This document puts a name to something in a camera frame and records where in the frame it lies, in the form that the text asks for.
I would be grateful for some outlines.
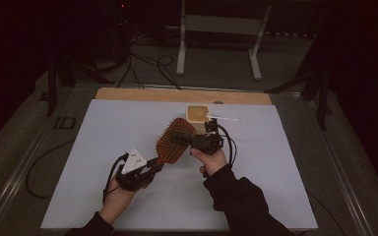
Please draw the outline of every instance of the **black sleeve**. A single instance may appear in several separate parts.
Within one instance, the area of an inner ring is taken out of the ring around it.
[[[294,235],[269,214],[262,190],[247,178],[237,180],[229,165],[204,182],[234,233],[255,236]]]
[[[65,236],[109,236],[112,231],[112,225],[103,220],[99,212],[96,212],[85,227],[70,229]]]

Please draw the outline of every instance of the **white tabletop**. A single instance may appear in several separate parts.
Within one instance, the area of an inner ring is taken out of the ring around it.
[[[102,190],[116,158],[133,147],[145,159],[156,157],[156,140],[194,103],[93,100],[69,155],[41,228],[84,226],[102,206]],[[211,113],[241,121],[219,120],[236,141],[233,171],[264,191],[271,215],[290,229],[317,223],[284,129],[273,105],[207,104]],[[227,143],[224,151],[228,154]],[[188,150],[166,164],[113,224],[130,231],[223,231],[222,212],[199,173],[202,165]]]

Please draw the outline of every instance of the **hand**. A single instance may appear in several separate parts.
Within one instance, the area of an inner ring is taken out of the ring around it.
[[[115,180],[115,176],[110,180],[109,187],[105,196],[105,202],[102,209],[99,212],[100,217],[102,217],[107,223],[112,224],[116,218],[121,215],[128,205],[131,204],[136,192],[130,192],[128,190],[122,189],[118,182]]]
[[[201,173],[207,171],[207,173],[212,176],[221,168],[226,166],[226,158],[225,154],[223,153],[222,149],[218,149],[214,154],[208,155],[203,153],[202,151],[191,148],[190,152],[193,156],[199,159],[202,163],[204,163],[205,167],[201,167]]]

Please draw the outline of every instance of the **brush bristles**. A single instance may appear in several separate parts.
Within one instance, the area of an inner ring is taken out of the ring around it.
[[[172,135],[175,133],[195,136],[196,130],[183,118],[176,118],[170,123],[156,144],[158,159],[165,163],[173,164],[188,148],[188,145],[177,144],[171,139]]]

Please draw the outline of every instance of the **person's left hand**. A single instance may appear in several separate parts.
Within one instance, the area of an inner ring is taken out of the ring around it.
[[[112,224],[116,218],[121,215],[125,209],[131,204],[136,192],[131,192],[122,189],[115,176],[110,180],[109,187],[105,196],[103,208],[100,210],[99,215],[109,224]]]

